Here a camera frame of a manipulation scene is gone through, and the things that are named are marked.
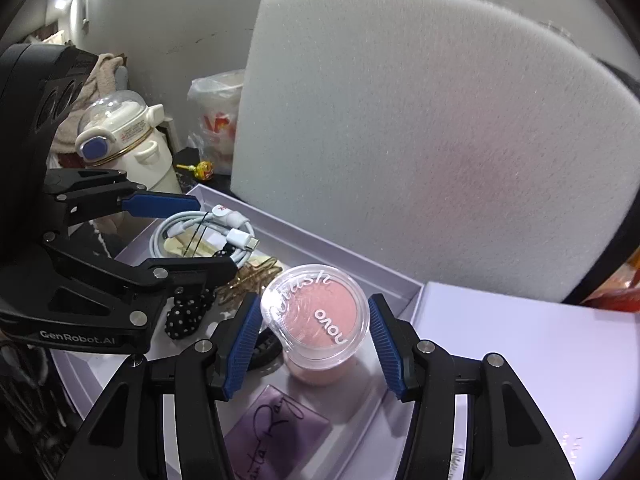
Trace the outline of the purple Manta Ray box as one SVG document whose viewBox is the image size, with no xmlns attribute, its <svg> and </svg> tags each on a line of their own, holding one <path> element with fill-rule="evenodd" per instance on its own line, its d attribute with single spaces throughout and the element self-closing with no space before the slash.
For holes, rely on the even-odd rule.
<svg viewBox="0 0 640 480">
<path fill-rule="evenodd" d="M 237 479 L 286 479 L 314 455 L 332 429 L 329 419 L 267 386 L 226 435 Z"/>
</svg>

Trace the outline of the black polka dot hair clip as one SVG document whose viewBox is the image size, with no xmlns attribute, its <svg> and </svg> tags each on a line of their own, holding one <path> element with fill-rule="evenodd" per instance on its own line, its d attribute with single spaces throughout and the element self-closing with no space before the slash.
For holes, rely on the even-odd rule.
<svg viewBox="0 0 640 480">
<path fill-rule="evenodd" d="M 166 315 L 165 334 L 172 340 L 181 340 L 195 334 L 215 300 L 216 292 L 209 288 L 200 294 L 175 294 L 172 307 Z"/>
</svg>

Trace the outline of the clear pink blush compact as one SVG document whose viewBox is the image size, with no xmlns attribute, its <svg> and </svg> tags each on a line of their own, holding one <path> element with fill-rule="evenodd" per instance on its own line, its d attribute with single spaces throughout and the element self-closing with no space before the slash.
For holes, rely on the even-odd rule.
<svg viewBox="0 0 640 480">
<path fill-rule="evenodd" d="M 304 264 L 278 275 L 260 297 L 262 319 L 303 370 L 329 370 L 360 348 L 370 324 L 367 296 L 344 271 Z"/>
</svg>

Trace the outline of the gold metal hair claw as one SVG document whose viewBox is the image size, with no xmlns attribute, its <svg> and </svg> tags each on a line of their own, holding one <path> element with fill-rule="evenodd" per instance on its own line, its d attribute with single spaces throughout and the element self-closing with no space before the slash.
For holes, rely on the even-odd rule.
<svg viewBox="0 0 640 480">
<path fill-rule="evenodd" d="M 217 304 L 239 304 L 249 292 L 260 295 L 281 273 L 282 264 L 274 257 L 252 257 L 227 285 L 217 292 Z"/>
</svg>

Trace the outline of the black hair claw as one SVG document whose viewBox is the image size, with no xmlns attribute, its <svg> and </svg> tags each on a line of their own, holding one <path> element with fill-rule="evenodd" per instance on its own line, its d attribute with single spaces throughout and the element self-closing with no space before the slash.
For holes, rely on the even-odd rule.
<svg viewBox="0 0 640 480">
<path fill-rule="evenodd" d="M 278 356 L 282 353 L 282 344 L 279 338 L 270 330 L 266 328 L 258 334 L 256 344 L 252 356 L 250 357 L 250 364 L 248 364 L 248 370 L 258 370 L 270 365 Z"/>
</svg>

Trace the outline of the cream hair clip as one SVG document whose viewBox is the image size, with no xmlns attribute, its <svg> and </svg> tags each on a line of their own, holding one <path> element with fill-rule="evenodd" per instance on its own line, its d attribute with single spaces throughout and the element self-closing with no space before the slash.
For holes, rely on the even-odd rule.
<svg viewBox="0 0 640 480">
<path fill-rule="evenodd" d="M 194 232 L 186 232 L 168 237 L 160 243 L 160 249 L 168 257 L 211 257 L 218 252 L 219 247 L 210 244 L 204 237 Z"/>
</svg>

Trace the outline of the pink round compact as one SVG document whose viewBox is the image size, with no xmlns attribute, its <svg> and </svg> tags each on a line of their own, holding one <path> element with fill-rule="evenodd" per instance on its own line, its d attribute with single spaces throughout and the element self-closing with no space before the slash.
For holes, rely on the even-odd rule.
<svg viewBox="0 0 640 480">
<path fill-rule="evenodd" d="M 284 362 L 294 378 L 311 386 L 327 386 L 344 377 L 356 364 L 355 353 L 320 349 L 300 353 L 284 350 Z"/>
</svg>

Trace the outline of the white Cinnamoroll bottle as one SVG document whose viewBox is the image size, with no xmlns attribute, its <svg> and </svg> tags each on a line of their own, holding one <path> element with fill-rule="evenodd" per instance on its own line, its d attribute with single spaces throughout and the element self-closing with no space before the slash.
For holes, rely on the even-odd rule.
<svg viewBox="0 0 640 480">
<path fill-rule="evenodd" d="M 158 126 L 163 105 L 148 105 L 136 92 L 115 91 L 81 115 L 76 153 L 88 168 L 125 171 L 152 192 L 181 191 L 168 142 Z"/>
</svg>

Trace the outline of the white plastic bag cup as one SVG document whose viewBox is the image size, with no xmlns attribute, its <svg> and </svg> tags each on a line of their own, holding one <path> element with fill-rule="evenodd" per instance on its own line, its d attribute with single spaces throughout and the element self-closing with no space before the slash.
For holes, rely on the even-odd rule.
<svg viewBox="0 0 640 480">
<path fill-rule="evenodd" d="M 244 70 L 230 70 L 193 79 L 188 100 L 200 114 L 199 133 L 192 136 L 201 158 L 214 165 L 216 174 L 232 173 L 235 131 L 238 123 Z"/>
</svg>

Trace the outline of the beige towel on chair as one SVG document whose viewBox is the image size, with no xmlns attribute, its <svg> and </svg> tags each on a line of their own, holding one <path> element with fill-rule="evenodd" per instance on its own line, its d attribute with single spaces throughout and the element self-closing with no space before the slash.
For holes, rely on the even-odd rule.
<svg viewBox="0 0 640 480">
<path fill-rule="evenodd" d="M 76 99 L 70 108 L 70 114 L 56 130 L 50 148 L 52 153 L 70 154 L 75 151 L 75 140 L 82 114 L 91 104 L 116 90 L 116 70 L 125 65 L 126 56 L 123 54 L 102 53 L 99 55 L 96 66 L 93 67 L 88 79 L 77 92 Z"/>
</svg>

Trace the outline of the white foam board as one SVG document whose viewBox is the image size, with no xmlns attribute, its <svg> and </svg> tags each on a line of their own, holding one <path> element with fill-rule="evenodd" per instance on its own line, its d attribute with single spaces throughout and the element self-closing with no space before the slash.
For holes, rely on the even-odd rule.
<svg viewBox="0 0 640 480">
<path fill-rule="evenodd" d="M 232 191 L 419 281 L 561 302 L 590 58 L 480 0 L 262 0 Z"/>
</svg>

